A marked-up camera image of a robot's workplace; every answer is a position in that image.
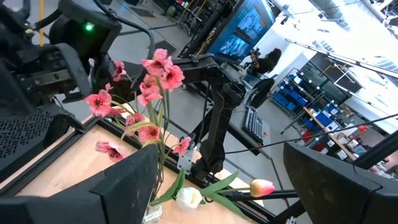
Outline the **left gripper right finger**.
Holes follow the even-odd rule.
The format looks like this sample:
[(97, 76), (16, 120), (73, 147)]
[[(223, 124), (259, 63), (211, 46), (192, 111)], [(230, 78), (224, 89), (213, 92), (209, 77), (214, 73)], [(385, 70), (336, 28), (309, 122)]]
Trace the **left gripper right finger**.
[(398, 224), (398, 181), (296, 143), (283, 158), (313, 224)]

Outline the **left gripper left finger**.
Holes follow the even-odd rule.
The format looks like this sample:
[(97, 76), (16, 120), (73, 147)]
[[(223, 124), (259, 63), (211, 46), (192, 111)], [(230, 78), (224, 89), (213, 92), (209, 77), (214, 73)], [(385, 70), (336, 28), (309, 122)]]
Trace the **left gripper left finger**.
[(0, 197), (0, 224), (141, 224), (156, 174), (146, 146), (50, 197)]

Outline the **cut glass vase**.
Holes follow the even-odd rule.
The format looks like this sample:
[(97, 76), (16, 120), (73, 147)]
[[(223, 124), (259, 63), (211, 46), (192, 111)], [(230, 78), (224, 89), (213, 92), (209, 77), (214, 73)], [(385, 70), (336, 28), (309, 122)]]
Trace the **cut glass vase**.
[(148, 205), (141, 224), (157, 224), (162, 218), (163, 207), (159, 205)]

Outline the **white artificial tulip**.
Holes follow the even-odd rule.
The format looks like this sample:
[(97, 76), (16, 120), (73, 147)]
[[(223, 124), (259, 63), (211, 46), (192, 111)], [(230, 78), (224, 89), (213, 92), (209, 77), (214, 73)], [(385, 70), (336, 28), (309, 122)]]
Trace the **white artificial tulip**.
[(181, 169), (174, 183), (163, 195), (152, 201), (150, 205), (155, 206), (169, 200), (175, 200), (182, 210), (196, 209), (203, 200), (202, 194), (196, 188), (183, 187), (184, 180), (185, 171)]

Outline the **pink artificial tulip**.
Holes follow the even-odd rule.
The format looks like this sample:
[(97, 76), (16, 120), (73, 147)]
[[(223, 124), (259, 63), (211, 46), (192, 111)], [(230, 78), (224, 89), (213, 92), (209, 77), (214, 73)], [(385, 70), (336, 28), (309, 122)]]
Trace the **pink artificial tulip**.
[(249, 187), (243, 187), (238, 189), (226, 189), (238, 176), (239, 171), (227, 176), (227, 178), (222, 179), (214, 184), (207, 186), (204, 189), (199, 190), (201, 198), (199, 199), (200, 204), (206, 204), (204, 201), (204, 197), (210, 198), (213, 201), (216, 201), (222, 204), (224, 207), (228, 208), (232, 212), (245, 217), (243, 212), (233, 204), (233, 202), (227, 199), (225, 196), (222, 196), (221, 193), (230, 193), (230, 192), (239, 192), (239, 191), (248, 191), (249, 195), (258, 198), (262, 196), (269, 195), (273, 193), (275, 190), (274, 184), (268, 180), (264, 179), (254, 179), (250, 182)]

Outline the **pink blossom spray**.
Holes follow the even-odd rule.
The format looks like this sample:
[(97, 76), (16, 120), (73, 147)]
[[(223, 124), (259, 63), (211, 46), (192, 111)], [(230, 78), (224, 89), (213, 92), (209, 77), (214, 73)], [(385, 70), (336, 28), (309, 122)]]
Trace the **pink blossom spray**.
[(114, 85), (121, 82), (127, 75), (124, 62), (113, 60), (111, 62), (111, 81), (103, 89), (90, 94), (85, 98), (85, 103), (90, 107), (96, 117), (114, 117), (116, 122), (124, 128), (123, 136), (132, 136), (139, 141), (142, 147), (157, 146), (159, 164), (151, 201), (159, 202), (156, 198), (163, 183), (164, 163), (169, 151), (165, 148), (166, 130), (169, 124), (169, 93), (183, 85), (185, 79), (181, 68), (172, 62), (171, 56), (165, 49), (156, 49), (151, 59), (142, 61), (144, 67), (143, 80), (139, 81), (139, 89), (134, 92), (136, 106), (142, 106), (148, 112), (146, 118), (138, 107), (129, 111), (113, 98), (111, 92)]

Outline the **black perforated metal box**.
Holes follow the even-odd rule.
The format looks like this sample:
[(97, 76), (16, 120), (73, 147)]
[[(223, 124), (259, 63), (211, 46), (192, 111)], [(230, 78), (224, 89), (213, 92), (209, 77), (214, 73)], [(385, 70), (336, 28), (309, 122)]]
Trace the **black perforated metal box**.
[(28, 115), (0, 118), (0, 182), (60, 139), (70, 127), (85, 129), (73, 114), (55, 104), (39, 106)]

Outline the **rack with blue bins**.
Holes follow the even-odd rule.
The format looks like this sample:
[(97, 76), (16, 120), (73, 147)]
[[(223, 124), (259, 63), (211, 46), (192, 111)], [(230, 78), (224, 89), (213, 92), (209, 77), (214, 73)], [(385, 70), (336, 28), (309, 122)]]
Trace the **rack with blue bins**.
[(271, 91), (271, 101), (294, 117), (304, 108), (316, 111), (337, 110), (347, 99), (346, 93), (312, 65), (291, 69)]

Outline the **black keyboard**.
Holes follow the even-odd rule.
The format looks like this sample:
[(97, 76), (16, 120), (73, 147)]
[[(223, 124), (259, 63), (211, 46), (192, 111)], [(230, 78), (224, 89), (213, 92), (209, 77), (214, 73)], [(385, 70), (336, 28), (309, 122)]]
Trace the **black keyboard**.
[(263, 120), (259, 117), (255, 109), (246, 108), (241, 129), (257, 143), (263, 142)]

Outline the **black office chair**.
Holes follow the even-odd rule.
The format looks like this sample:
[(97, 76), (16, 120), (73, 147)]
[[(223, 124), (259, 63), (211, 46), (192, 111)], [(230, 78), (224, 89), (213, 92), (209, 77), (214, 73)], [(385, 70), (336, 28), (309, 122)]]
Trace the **black office chair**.
[(268, 94), (274, 85), (275, 80), (273, 78), (265, 78), (261, 80), (259, 83), (255, 84), (253, 88), (253, 93), (250, 95), (249, 98), (249, 106), (254, 108), (260, 107), (268, 97)]

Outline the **person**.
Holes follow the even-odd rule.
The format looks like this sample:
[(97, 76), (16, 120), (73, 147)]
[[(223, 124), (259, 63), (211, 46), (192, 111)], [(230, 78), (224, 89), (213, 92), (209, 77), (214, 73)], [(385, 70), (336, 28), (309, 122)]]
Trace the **person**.
[(265, 57), (260, 57), (259, 51), (253, 51), (250, 54), (252, 60), (247, 73), (251, 75), (263, 75), (273, 71), (282, 55), (281, 49), (274, 48)]

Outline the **black monitor stand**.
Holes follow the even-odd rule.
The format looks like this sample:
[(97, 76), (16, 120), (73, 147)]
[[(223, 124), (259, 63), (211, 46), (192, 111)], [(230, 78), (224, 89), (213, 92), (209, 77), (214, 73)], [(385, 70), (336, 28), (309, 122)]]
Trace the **black monitor stand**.
[(205, 54), (211, 43), (216, 39), (217, 29), (232, 13), (239, 0), (217, 0), (210, 16), (203, 22), (200, 29), (194, 32), (192, 39), (179, 53), (178, 58)]

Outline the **large monitor with blue screen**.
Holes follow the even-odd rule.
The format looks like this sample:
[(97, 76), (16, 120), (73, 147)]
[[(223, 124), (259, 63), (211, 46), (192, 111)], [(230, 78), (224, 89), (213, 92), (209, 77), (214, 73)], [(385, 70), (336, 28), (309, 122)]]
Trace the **large monitor with blue screen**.
[(231, 14), (216, 28), (205, 54), (215, 60), (239, 64), (275, 22), (267, 0), (239, 0)]

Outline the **silver mounting bracket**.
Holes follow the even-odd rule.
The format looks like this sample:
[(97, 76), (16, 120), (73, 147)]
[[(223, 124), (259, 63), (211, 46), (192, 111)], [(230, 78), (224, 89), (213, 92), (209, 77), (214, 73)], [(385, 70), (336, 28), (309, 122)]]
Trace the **silver mounting bracket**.
[(192, 164), (193, 164), (193, 155), (196, 152), (196, 147), (190, 146), (185, 154), (180, 156), (177, 161), (177, 169), (183, 169), (186, 175), (191, 174)]

